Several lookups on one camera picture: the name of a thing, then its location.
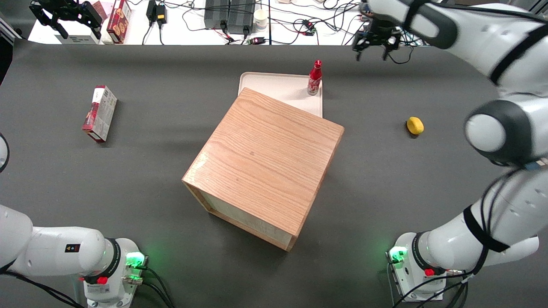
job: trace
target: paper cup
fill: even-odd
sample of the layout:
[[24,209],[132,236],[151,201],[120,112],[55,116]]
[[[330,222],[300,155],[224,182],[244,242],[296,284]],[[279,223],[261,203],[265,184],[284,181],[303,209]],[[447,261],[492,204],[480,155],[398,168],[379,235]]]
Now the paper cup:
[[265,10],[256,10],[253,13],[253,17],[255,18],[255,27],[257,30],[265,30],[269,20],[269,13]]

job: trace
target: dark gray tablecloth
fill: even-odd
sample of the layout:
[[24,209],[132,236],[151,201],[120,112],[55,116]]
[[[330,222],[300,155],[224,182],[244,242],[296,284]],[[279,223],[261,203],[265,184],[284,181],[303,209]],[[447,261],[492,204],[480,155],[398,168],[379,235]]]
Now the dark gray tablecloth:
[[[406,65],[381,53],[370,48],[355,62],[348,47],[18,42],[0,87],[0,132],[12,150],[0,202],[36,226],[133,239],[179,307],[390,307],[384,251],[404,232],[450,220],[501,170],[463,136],[466,115],[496,97],[485,78],[434,48],[416,48]],[[206,213],[181,177],[234,101],[241,73],[306,75],[317,58],[324,117],[346,131],[285,253]],[[81,131],[98,84],[122,101],[104,145]],[[404,130],[409,116],[425,123],[417,139]],[[545,307],[540,236],[535,255],[474,278],[466,307]],[[38,280],[72,294],[67,277]],[[0,277],[0,292],[2,308],[62,307],[10,278]],[[159,306],[139,289],[135,308]]]

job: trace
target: wooden box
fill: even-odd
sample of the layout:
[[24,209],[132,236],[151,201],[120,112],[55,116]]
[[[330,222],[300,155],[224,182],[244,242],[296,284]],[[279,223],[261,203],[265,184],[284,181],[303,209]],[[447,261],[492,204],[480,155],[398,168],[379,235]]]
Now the wooden box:
[[290,251],[343,131],[245,88],[182,181],[208,212]]

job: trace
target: label sticker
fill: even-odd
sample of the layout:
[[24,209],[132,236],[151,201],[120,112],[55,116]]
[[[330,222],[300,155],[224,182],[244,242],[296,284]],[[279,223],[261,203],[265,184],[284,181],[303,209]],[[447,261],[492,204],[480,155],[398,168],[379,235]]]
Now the label sticker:
[[88,293],[105,294],[110,293],[110,285],[107,284],[88,284]]
[[77,253],[80,251],[80,244],[67,244],[65,247],[66,253]]

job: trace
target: wood grain surface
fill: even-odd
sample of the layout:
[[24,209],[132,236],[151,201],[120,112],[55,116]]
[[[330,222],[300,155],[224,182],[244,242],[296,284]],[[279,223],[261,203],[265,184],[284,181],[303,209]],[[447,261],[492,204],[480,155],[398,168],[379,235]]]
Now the wood grain surface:
[[296,237],[343,131],[246,88],[182,180]]

